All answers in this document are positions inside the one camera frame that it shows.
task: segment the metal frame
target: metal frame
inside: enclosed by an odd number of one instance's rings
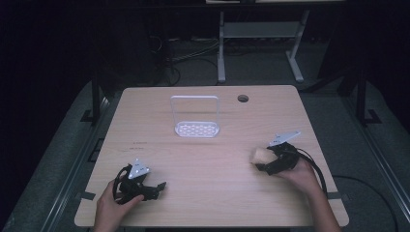
[[[308,21],[309,10],[305,10],[300,21],[286,22],[225,22],[223,12],[220,12],[220,52],[218,54],[218,82],[226,81],[225,62],[223,59],[223,44],[225,38],[294,38],[291,50],[286,51],[286,57],[296,81],[304,78],[296,62],[296,53],[304,35]]]
[[[101,117],[99,118],[103,118],[105,116],[106,110],[109,107],[108,100],[106,98],[103,98],[97,107],[99,108],[99,112],[101,113]],[[80,173],[82,164],[87,160],[87,155],[92,153],[92,151],[94,150],[92,144],[95,144],[95,141],[99,140],[97,138],[97,134],[100,126],[100,121],[96,119],[95,125],[90,127],[88,131],[88,137],[86,140],[84,140],[81,150],[76,155],[73,165],[69,173],[67,174],[66,180],[64,181],[64,184],[60,188],[56,198],[52,203],[51,210],[49,211],[48,216],[43,223],[41,231],[55,231],[57,223],[60,217],[63,215],[64,209],[66,208],[70,197],[73,195],[73,187],[76,184],[77,178],[79,177],[78,175]]]
[[[351,114],[351,117],[354,118],[354,105],[348,99],[343,99],[344,104],[350,110],[348,110]],[[407,193],[406,189],[401,184],[400,180],[396,176],[395,172],[393,171],[392,167],[388,163],[385,158],[385,154],[377,145],[377,142],[373,138],[371,132],[368,130],[366,126],[363,125],[363,122],[359,120],[353,120],[356,122],[356,126],[362,134],[362,137],[366,141],[368,147],[370,148],[374,161],[378,166],[380,173],[383,176],[385,183],[387,184],[389,190],[392,192],[392,195],[395,198],[396,203],[398,204],[399,208],[403,212],[404,216],[406,217],[407,221],[410,222],[410,196]]]

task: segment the table top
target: table top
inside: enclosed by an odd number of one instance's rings
[[[213,138],[175,132],[172,96],[217,96],[220,132]],[[247,102],[238,96],[249,97]],[[78,226],[92,226],[107,183],[135,159],[151,173],[145,186],[167,182],[158,200],[137,205],[122,222],[141,227],[294,227],[312,225],[305,197],[280,177],[249,163],[276,133],[300,131],[289,141],[321,168],[328,192],[337,192],[328,165],[293,86],[215,86],[126,89],[120,99],[82,199]],[[341,226],[348,215],[340,199],[330,204]]]

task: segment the metal bracket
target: metal bracket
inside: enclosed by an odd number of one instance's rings
[[[139,159],[136,159],[130,171],[129,179],[135,179],[139,176],[147,174],[148,172],[150,172],[150,168],[146,167]]]
[[[364,118],[364,124],[381,124],[382,121],[380,120],[379,116],[377,116],[376,111],[374,109],[368,109],[367,112],[370,114],[370,118]]]
[[[284,143],[284,142],[298,136],[299,134],[301,134],[301,132],[298,131],[298,130],[293,131],[293,132],[287,132],[287,133],[277,133],[277,137],[269,143],[269,146],[272,147],[272,146],[282,144],[282,143]]]

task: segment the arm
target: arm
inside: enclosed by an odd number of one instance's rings
[[[112,195],[114,181],[108,183],[108,186],[97,201],[96,217],[94,220],[95,232],[112,232],[115,231],[121,223],[124,216],[140,201],[144,199],[143,195],[138,195],[124,205],[115,202]]]
[[[307,196],[314,228],[317,232],[341,231],[328,199],[317,182],[313,168],[307,161],[299,159],[295,168],[282,171],[278,176],[291,182]]]

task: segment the small beige block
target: small beige block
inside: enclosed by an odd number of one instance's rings
[[[250,163],[257,164],[267,164],[275,161],[278,157],[275,156],[274,152],[266,148],[256,148],[252,155],[250,156]]]

